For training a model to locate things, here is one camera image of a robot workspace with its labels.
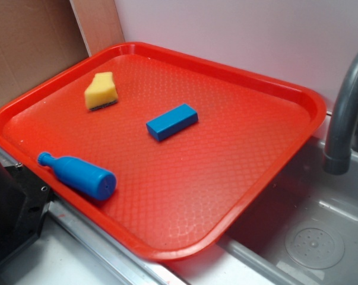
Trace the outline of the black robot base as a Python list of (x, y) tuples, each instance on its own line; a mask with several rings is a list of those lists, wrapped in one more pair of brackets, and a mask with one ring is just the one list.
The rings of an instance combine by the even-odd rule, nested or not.
[(50, 186), (22, 164), (0, 162), (0, 266), (41, 234)]

